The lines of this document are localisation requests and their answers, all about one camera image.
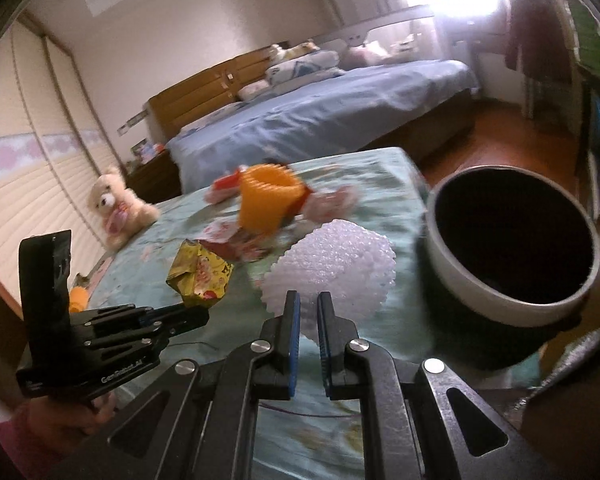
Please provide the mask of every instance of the crumpled yellow paper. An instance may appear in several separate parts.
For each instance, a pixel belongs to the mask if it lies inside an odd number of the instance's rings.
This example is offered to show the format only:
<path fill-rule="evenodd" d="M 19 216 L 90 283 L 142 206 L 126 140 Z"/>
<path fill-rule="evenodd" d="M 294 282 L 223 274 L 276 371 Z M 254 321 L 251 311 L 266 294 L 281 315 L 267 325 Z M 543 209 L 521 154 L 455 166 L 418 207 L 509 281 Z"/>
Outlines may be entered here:
<path fill-rule="evenodd" d="M 167 285 L 179 293 L 185 306 L 215 305 L 226 292 L 234 270 L 199 242 L 184 240 L 171 264 Z"/>

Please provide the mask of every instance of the bubble wrap bag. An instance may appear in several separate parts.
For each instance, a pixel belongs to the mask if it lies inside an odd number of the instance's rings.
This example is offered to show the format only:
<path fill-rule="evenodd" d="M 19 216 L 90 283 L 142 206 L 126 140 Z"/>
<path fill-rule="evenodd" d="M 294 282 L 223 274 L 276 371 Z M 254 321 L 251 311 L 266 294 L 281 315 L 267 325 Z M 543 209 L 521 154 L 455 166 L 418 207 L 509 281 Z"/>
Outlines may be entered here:
<path fill-rule="evenodd" d="M 378 310 L 395 280 L 395 253 L 389 240 L 346 220 L 309 233 L 264 275 L 262 301 L 282 314 L 286 292 L 302 300 L 300 330 L 318 342 L 316 299 L 328 291 L 337 316 L 358 322 Z"/>

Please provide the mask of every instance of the teddy bear's ear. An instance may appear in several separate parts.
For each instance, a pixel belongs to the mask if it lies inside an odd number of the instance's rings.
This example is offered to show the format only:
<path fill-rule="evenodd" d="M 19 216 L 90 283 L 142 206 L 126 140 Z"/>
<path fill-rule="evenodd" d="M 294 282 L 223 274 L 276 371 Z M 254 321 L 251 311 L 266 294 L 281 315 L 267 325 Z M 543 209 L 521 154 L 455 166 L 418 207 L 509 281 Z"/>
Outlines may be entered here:
<path fill-rule="evenodd" d="M 112 164 L 111 166 L 109 166 L 107 168 L 107 171 L 105 171 L 104 174 L 107 174 L 107 175 L 119 175 L 119 174 L 121 174 L 120 173 L 120 168 Z"/>

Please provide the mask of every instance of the human hand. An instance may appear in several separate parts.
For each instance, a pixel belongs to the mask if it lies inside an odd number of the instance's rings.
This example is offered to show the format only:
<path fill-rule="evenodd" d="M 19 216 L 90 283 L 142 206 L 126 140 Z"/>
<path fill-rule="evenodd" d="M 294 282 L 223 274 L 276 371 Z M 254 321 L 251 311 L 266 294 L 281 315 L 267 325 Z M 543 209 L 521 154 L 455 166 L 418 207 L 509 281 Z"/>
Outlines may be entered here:
<path fill-rule="evenodd" d="M 72 453 L 90 434 L 109 422 L 114 415 L 113 392 L 92 401 L 94 410 L 76 402 L 60 402 L 50 397 L 29 401 L 27 425 L 42 444 L 62 455 Z"/>

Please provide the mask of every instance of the headboard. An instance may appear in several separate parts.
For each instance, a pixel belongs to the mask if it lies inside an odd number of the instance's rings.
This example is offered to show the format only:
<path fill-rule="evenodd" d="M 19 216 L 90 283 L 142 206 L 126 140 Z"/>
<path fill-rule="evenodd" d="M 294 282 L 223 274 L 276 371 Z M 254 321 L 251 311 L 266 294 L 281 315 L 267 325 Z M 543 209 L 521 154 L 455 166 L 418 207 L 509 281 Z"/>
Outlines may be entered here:
<path fill-rule="evenodd" d="M 268 67 L 267 46 L 207 68 L 153 96 L 144 106 L 152 137 L 166 142 L 183 126 L 235 102 L 238 90 L 262 79 Z"/>

